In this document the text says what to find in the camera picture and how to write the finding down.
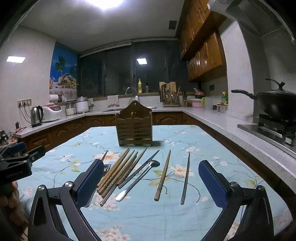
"screw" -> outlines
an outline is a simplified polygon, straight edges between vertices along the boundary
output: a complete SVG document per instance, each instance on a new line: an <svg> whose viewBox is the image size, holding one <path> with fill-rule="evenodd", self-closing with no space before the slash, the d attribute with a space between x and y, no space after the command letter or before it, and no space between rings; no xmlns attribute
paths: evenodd
<svg viewBox="0 0 296 241"><path fill-rule="evenodd" d="M38 190L39 191L42 191L44 188L45 188L45 186L44 185L41 185L41 186L38 187Z"/></svg>
<svg viewBox="0 0 296 241"><path fill-rule="evenodd" d="M233 188L237 188L239 185L238 183L236 182L231 182L230 185L233 187Z"/></svg>
<svg viewBox="0 0 296 241"><path fill-rule="evenodd" d="M264 190L265 190L265 188L264 188L263 186L261 186L261 185L258 186L258 189L259 189L260 191L264 191Z"/></svg>
<svg viewBox="0 0 296 241"><path fill-rule="evenodd" d="M70 188L72 187L73 183L72 182L66 182L65 187Z"/></svg>

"white rice cooker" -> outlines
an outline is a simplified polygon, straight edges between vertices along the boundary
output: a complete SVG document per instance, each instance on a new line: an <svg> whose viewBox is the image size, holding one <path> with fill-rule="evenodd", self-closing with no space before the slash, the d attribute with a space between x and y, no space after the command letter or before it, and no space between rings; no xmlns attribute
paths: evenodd
<svg viewBox="0 0 296 241"><path fill-rule="evenodd" d="M84 113L89 111L89 101L87 97L76 98L76 113Z"/></svg>
<svg viewBox="0 0 296 241"><path fill-rule="evenodd" d="M42 107L43 120L42 122L56 121L62 117L62 108L59 105L47 104Z"/></svg>

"sink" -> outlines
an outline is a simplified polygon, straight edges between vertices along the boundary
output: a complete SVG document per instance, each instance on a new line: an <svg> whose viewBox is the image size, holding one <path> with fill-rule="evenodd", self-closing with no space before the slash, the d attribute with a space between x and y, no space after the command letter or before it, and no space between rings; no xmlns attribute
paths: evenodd
<svg viewBox="0 0 296 241"><path fill-rule="evenodd" d="M156 106L148 106L147 108L155 110L157 107L156 107ZM123 110L123 109L124 109L124 108L109 109L109 110L104 110L104 111L102 111L102 112L121 111L121 110Z"/></svg>

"stove burner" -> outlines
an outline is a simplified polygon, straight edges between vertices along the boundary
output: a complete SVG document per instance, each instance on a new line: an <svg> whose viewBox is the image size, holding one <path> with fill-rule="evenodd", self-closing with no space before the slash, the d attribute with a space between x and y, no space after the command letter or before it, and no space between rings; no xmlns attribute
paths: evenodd
<svg viewBox="0 0 296 241"><path fill-rule="evenodd" d="M259 114L258 126L277 132L283 137L296 133L296 121L277 120L264 114Z"/></svg>

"hand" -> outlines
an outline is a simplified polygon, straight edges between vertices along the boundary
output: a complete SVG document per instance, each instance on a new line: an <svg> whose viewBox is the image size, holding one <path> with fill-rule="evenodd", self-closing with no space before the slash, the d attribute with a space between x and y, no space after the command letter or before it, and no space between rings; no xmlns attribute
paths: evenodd
<svg viewBox="0 0 296 241"><path fill-rule="evenodd" d="M8 206L11 208L9 218L15 223L15 225L21 226L26 221L26 218L22 209L22 204L19 201L20 195L16 181L12 182L12 187L13 192L8 198L4 195L0 195L0 207Z"/></svg>

